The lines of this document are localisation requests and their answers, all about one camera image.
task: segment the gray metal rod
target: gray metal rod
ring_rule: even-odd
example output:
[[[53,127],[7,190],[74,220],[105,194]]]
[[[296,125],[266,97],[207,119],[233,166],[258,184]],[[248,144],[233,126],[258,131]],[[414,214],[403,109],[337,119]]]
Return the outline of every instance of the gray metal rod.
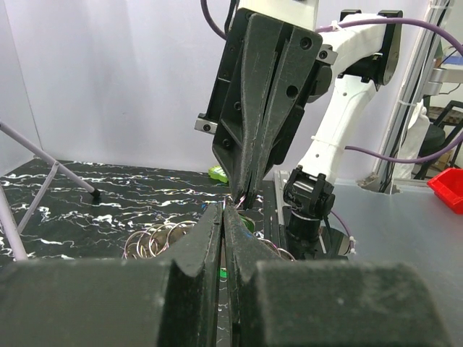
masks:
[[[16,230],[12,211],[9,208],[9,203],[3,188],[0,185],[0,224],[3,227],[3,232],[8,239],[9,245],[13,250],[13,255],[16,260],[26,260],[27,253],[24,245],[21,242],[21,237]]]
[[[56,162],[50,170],[50,173],[46,177],[46,180],[42,184],[42,187],[39,189],[37,195],[35,196],[34,200],[30,204],[30,207],[27,209],[24,217],[22,217],[22,220],[20,224],[17,227],[17,232],[18,234],[21,234],[24,231],[24,228],[26,227],[27,222],[30,220],[30,217],[32,217],[32,214],[35,212],[35,209],[37,208],[38,204],[41,202],[44,194],[46,193],[46,190],[51,184],[51,181],[53,181],[53,178],[56,175],[56,172],[58,171],[59,163]]]
[[[54,165],[55,163],[58,163],[58,161],[53,158],[51,155],[48,153],[44,152],[42,149],[34,145],[31,141],[26,139],[24,136],[22,136],[19,132],[16,130],[12,129],[5,123],[3,123],[0,120],[0,130],[10,136],[13,140],[19,142],[21,145],[26,147],[28,150],[30,150],[32,153],[37,155],[38,157],[42,158],[45,162],[47,162],[50,165]],[[78,175],[70,171],[67,167],[63,166],[62,164],[59,164],[58,171],[73,180],[78,186],[82,187],[83,189],[87,190],[89,193],[96,193],[98,190],[89,185],[87,182],[83,181]]]

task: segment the gray tabletop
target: gray tabletop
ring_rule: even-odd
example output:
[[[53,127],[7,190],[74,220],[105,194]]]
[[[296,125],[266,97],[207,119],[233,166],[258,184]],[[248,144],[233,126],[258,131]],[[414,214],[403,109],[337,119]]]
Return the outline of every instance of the gray tabletop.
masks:
[[[349,258],[415,266],[456,346],[463,346],[463,215],[454,214],[427,187],[400,189],[385,195],[336,184],[334,210],[358,240],[357,255]]]

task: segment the white panel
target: white panel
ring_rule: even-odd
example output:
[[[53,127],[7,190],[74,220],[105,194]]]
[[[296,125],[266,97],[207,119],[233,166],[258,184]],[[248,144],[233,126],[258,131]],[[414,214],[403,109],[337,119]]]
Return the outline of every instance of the white panel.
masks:
[[[0,119],[38,144],[3,0],[0,0],[0,47]],[[0,176],[32,157],[31,152],[0,132]]]
[[[209,2],[223,27],[228,2]],[[6,3],[46,150],[72,160],[202,171],[216,162],[212,137],[193,126],[207,108],[224,42],[206,25],[199,1]],[[318,24],[330,24],[344,8],[403,9],[422,18],[426,4],[320,1]],[[416,35],[404,29],[398,72],[367,108],[352,145],[379,148]],[[330,96],[307,107],[285,168],[308,149]],[[340,177],[360,178],[371,167],[372,159],[347,154]]]

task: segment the black marble table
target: black marble table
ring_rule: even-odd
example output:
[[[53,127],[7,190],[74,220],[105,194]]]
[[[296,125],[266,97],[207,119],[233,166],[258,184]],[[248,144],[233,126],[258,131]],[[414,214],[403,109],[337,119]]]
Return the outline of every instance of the black marble table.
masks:
[[[132,232],[145,230],[165,220],[198,220],[212,202],[229,193],[227,184],[206,173],[135,168],[96,163],[66,163],[66,166],[102,192],[95,203],[84,189],[56,175],[38,209],[22,233],[30,257],[76,259],[119,258]],[[19,223],[49,167],[35,159],[1,178],[1,185]],[[248,216],[263,229],[263,197]],[[13,260],[12,250],[0,235],[0,266]],[[217,346],[229,345],[226,280],[221,279]]]

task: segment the screw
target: screw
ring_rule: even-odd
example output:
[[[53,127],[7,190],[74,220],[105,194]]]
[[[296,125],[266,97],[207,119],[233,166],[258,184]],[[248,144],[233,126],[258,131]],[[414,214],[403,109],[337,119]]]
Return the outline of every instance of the screw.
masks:
[[[309,38],[303,38],[300,42],[300,45],[301,48],[304,50],[309,49],[310,47],[312,47],[312,40],[310,40]]]

